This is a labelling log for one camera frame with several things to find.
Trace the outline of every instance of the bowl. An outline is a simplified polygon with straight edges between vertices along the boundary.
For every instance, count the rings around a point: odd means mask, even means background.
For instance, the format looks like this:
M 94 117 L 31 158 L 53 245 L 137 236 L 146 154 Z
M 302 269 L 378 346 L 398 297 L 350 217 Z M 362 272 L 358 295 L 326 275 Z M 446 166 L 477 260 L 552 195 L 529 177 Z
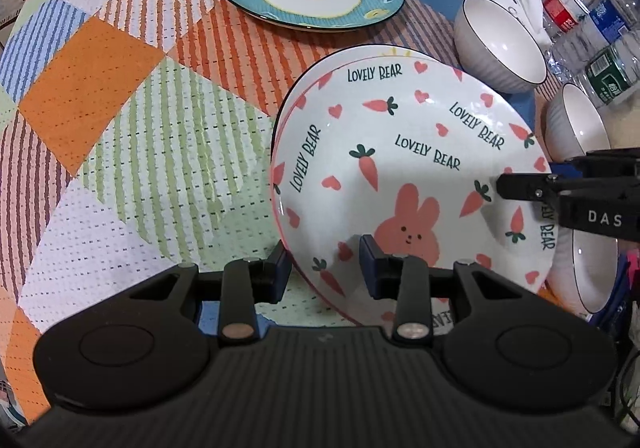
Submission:
M 454 40 L 464 70 L 498 92 L 526 92 L 546 80 L 546 62 L 536 41 L 492 0 L 464 0 Z
M 607 131 L 590 99 L 567 83 L 558 90 L 546 110 L 545 144 L 554 161 L 611 148 Z
M 553 211 L 502 199 L 495 181 L 549 166 L 513 107 L 477 79 L 420 57 L 371 57 L 318 78 L 278 125 L 276 226 L 301 275 L 348 319 L 393 321 L 395 302 L 367 291 L 363 234 L 429 266 L 470 258 L 533 292 L 542 286 Z
M 618 241 L 558 226 L 553 265 L 546 279 L 562 305 L 588 318 L 609 301 L 618 270 Z

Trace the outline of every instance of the white bowl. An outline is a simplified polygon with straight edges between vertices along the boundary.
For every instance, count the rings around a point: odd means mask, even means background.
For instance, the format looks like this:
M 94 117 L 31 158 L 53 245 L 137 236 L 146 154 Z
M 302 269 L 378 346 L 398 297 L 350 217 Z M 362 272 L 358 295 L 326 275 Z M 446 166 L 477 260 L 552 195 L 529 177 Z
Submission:
M 561 303 L 578 316 L 601 311 L 618 270 L 618 241 L 558 228 L 556 254 L 546 282 Z
M 546 148 L 554 161 L 611 148 L 598 111 L 584 92 L 567 83 L 546 110 Z
M 536 41 L 492 0 L 465 0 L 454 38 L 464 70 L 498 92 L 526 92 L 546 80 L 546 62 Z

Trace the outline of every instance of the patchwork tablecloth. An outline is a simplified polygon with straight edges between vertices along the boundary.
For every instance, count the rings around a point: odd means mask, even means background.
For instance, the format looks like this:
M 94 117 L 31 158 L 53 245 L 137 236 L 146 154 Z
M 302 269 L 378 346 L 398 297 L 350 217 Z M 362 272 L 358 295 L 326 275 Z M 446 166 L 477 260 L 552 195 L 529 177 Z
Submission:
M 273 117 L 305 69 L 365 42 L 456 65 L 461 1 L 407 0 L 334 36 L 226 0 L 27 0 L 0 58 L 0 360 L 26 418 L 48 407 L 31 363 L 48 327 L 177 262 L 219 269 L 276 244 Z M 532 119 L 532 96 L 513 103 Z M 346 324 L 296 274 L 258 310 L 263 325 Z

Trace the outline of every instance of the bowl rim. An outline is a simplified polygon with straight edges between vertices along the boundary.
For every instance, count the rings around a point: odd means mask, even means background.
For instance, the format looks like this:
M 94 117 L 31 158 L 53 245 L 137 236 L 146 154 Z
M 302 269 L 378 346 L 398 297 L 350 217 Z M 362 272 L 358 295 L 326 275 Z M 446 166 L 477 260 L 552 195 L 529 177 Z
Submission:
M 542 60 L 542 63 L 544 64 L 545 67 L 545 78 L 541 81 L 541 82 L 532 82 L 530 80 L 527 80 L 526 78 L 523 78 L 522 76 L 520 76 L 517 72 L 513 71 L 509 66 L 507 66 L 502 60 L 500 60 L 500 58 L 498 58 L 495 53 L 489 49 L 486 44 L 482 41 L 482 39 L 480 38 L 480 35 L 476 32 L 476 30 L 474 29 L 473 25 L 471 25 L 471 22 L 469 21 L 469 17 L 466 15 L 466 3 L 467 1 L 470 0 L 463 0 L 462 1 L 462 14 L 465 17 L 466 23 L 469 26 L 469 29 L 471 29 L 471 31 L 473 31 L 473 34 L 476 35 L 476 37 L 478 38 L 478 41 L 482 44 L 482 46 L 487 49 L 489 51 L 489 53 L 491 53 L 491 55 L 498 60 L 498 62 L 500 62 L 500 64 L 505 67 L 505 69 L 507 69 L 511 74 L 513 74 L 514 76 L 517 76 L 519 79 L 521 79 L 523 82 L 528 83 L 529 85 L 542 85 L 544 82 L 546 82 L 546 80 L 548 79 L 549 76 L 549 70 L 546 67 L 546 62 L 545 62 L 545 57 L 542 54 L 542 51 L 540 50 L 540 47 L 538 47 L 538 42 L 536 42 L 536 39 L 533 38 L 533 36 L 531 35 L 531 33 L 527 30 L 526 27 L 524 27 L 522 24 L 520 24 L 524 30 L 524 32 L 527 34 L 527 36 L 529 37 L 529 39 L 534 43 L 534 45 L 536 46 L 536 49 L 538 50 L 537 55 L 540 56 L 540 59 Z M 491 2 L 492 4 L 495 4 L 496 6 L 498 6 L 501 10 L 505 11 L 506 13 L 509 14 L 510 17 L 515 18 L 507 9 L 505 9 L 503 6 L 501 6 L 500 4 L 498 4 L 497 2 L 495 2 L 494 0 L 483 0 L 485 2 Z
M 609 135 L 607 134 L 607 129 L 604 126 L 604 122 L 602 121 L 602 118 L 600 117 L 600 114 L 598 113 L 598 110 L 596 109 L 596 107 L 591 103 L 591 100 L 588 98 L 588 96 L 584 93 L 584 91 L 575 83 L 573 82 L 568 82 L 565 83 L 562 88 L 559 90 L 558 94 L 560 95 L 560 101 L 562 102 L 562 110 L 564 110 L 564 113 L 566 114 L 567 120 L 569 121 L 569 125 L 571 126 L 571 130 L 574 133 L 574 138 L 575 141 L 578 143 L 578 146 L 580 147 L 580 150 L 582 151 L 583 154 L 586 154 L 588 152 L 588 150 L 585 150 L 582 143 L 580 142 L 580 137 L 576 134 L 575 131 L 575 127 L 574 127 L 574 122 L 572 121 L 571 115 L 569 114 L 569 110 L 567 108 L 566 105 L 566 101 L 564 98 L 564 90 L 567 87 L 571 87 L 572 90 L 577 89 L 577 92 L 579 94 L 581 94 L 587 101 L 586 105 L 586 109 L 590 112 L 590 114 L 594 114 L 596 115 L 596 118 L 598 120 L 598 128 L 601 129 L 604 133 L 605 138 L 607 138 L 607 143 L 609 143 L 609 149 L 611 148 L 611 142 L 609 140 Z
M 576 235 L 575 235 L 576 231 L 579 231 L 579 230 L 571 229 L 571 261 L 572 261 L 572 271 L 574 272 L 575 292 L 578 295 L 578 299 L 580 300 L 580 304 L 585 309 L 585 311 L 587 311 L 587 313 L 589 313 L 589 314 L 597 314 L 607 306 L 607 303 L 609 303 L 609 299 L 610 299 L 611 294 L 609 293 L 609 295 L 607 296 L 607 299 L 602 304 L 600 309 L 597 309 L 595 311 L 589 309 L 587 307 L 587 305 L 584 303 L 584 300 L 582 299 L 582 292 L 580 291 L 581 283 L 578 282 L 577 269 L 575 269 L 575 248 L 578 247 L 578 245 L 576 244 L 576 242 L 577 242 Z M 616 238 L 612 238 L 612 237 L 603 237 L 603 238 L 611 238 L 615 242 L 616 250 L 618 251 L 618 254 L 616 255 L 616 258 L 615 258 L 615 260 L 613 262 L 614 266 L 615 266 L 615 271 L 616 271 L 615 274 L 614 274 L 614 277 L 613 277 L 613 282 L 611 284 L 611 290 L 613 291 L 613 288 L 615 287 L 615 283 L 616 283 L 616 275 L 618 273 L 618 255 L 620 254 L 620 243 Z

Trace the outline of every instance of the blue bottle label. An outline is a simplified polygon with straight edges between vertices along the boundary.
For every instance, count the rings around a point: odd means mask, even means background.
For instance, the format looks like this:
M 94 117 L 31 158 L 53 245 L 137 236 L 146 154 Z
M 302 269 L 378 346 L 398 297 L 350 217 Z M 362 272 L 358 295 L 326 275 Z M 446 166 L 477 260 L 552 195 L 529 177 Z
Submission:
M 591 9 L 589 16 L 610 44 L 614 43 L 629 30 L 624 19 L 610 0 L 602 0 L 595 8 Z

